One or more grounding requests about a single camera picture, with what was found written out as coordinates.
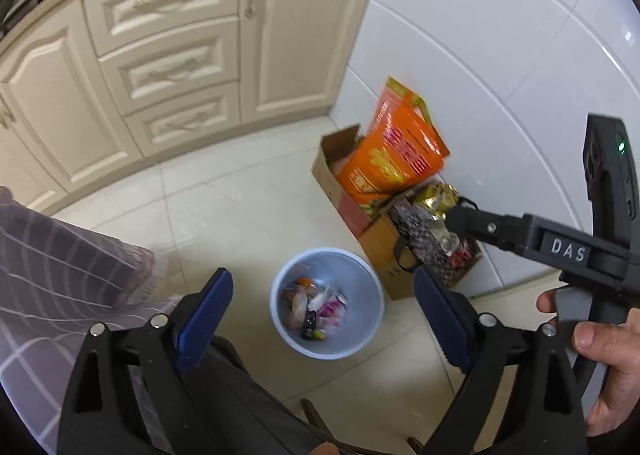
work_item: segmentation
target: chair leg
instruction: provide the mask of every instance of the chair leg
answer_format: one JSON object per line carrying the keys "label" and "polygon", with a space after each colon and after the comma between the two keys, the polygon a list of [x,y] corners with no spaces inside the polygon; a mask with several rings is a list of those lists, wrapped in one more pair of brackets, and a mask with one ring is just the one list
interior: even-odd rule
{"label": "chair leg", "polygon": [[305,412],[306,421],[316,428],[324,431],[327,435],[331,435],[333,437],[329,427],[324,423],[322,417],[316,410],[314,404],[308,399],[301,399],[300,405],[302,405],[302,411]]}
{"label": "chair leg", "polygon": [[[306,421],[322,431],[324,431],[327,435],[333,437],[334,435],[329,430],[329,427],[324,423],[322,417],[316,410],[314,404],[308,399],[301,399],[300,405],[302,405],[302,411],[305,412]],[[361,448],[359,446],[354,446],[352,444],[342,443],[340,441],[335,441],[335,443],[342,448],[348,448],[349,450],[358,453],[360,455],[393,455],[391,453],[384,453],[382,451],[368,450],[366,448]]]}
{"label": "chair leg", "polygon": [[416,453],[420,453],[420,450],[424,447],[424,444],[422,444],[419,440],[417,440],[417,438],[415,437],[409,437],[406,440],[407,444],[411,447],[412,450],[414,450],[414,452]]}
{"label": "chair leg", "polygon": [[361,448],[360,446],[354,446],[353,444],[345,444],[344,446],[348,446],[351,451],[356,452],[359,455],[394,455],[393,453]]}

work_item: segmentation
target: box flap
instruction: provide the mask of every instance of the box flap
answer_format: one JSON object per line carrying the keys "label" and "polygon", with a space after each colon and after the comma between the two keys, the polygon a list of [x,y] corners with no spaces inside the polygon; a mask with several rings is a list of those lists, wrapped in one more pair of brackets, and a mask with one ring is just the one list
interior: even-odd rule
{"label": "box flap", "polygon": [[353,151],[359,129],[360,125],[354,124],[353,126],[348,126],[343,130],[322,137],[320,148],[326,158],[327,164],[344,159]]}

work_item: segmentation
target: cream cabinet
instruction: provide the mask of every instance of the cream cabinet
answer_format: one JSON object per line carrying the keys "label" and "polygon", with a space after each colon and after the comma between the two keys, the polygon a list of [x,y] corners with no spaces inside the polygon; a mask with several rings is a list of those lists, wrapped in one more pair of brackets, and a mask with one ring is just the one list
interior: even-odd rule
{"label": "cream cabinet", "polygon": [[238,18],[201,21],[127,45],[100,58],[123,115],[238,77]]}
{"label": "cream cabinet", "polygon": [[11,130],[11,118],[0,99],[0,184],[8,186],[20,204],[43,210],[67,193]]}
{"label": "cream cabinet", "polygon": [[151,157],[240,124],[238,84],[203,88],[127,117],[142,153]]}
{"label": "cream cabinet", "polygon": [[69,192],[142,157],[98,67],[81,0],[1,57],[0,95],[13,115],[9,131]]}
{"label": "cream cabinet", "polygon": [[0,40],[0,184],[61,208],[224,136],[327,114],[368,0],[44,0]]}
{"label": "cream cabinet", "polygon": [[241,0],[245,122],[331,106],[367,0]]}

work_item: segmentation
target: screw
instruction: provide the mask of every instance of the screw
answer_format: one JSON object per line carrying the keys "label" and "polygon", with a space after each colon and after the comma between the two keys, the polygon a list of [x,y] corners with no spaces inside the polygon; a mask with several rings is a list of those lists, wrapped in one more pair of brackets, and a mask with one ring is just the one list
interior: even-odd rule
{"label": "screw", "polygon": [[551,323],[545,323],[543,324],[542,327],[540,327],[540,330],[542,330],[542,333],[547,337],[547,338],[552,338],[553,336],[556,335],[556,328],[551,324]]}
{"label": "screw", "polygon": [[104,326],[104,323],[94,323],[93,325],[91,325],[89,332],[91,332],[91,336],[98,337],[106,329],[107,327]]}
{"label": "screw", "polygon": [[154,329],[161,329],[167,323],[169,323],[169,318],[166,316],[166,314],[156,314],[151,318],[151,326]]}
{"label": "screw", "polygon": [[479,320],[480,323],[485,327],[495,327],[498,324],[498,318],[496,318],[493,314],[489,314],[488,312],[480,314]]}

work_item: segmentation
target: blue gripper pad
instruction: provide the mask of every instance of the blue gripper pad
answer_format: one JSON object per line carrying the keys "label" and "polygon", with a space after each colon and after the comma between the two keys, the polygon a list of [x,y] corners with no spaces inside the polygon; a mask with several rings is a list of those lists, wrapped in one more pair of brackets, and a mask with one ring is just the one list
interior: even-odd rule
{"label": "blue gripper pad", "polygon": [[464,296],[449,293],[442,282],[431,276],[424,267],[415,271],[414,294],[447,361],[467,374],[473,366],[468,351],[470,333],[458,315],[459,309],[454,307],[454,298]]}
{"label": "blue gripper pad", "polygon": [[218,269],[200,291],[200,301],[175,337],[174,366],[178,374],[198,366],[233,293],[234,279],[226,269]]}

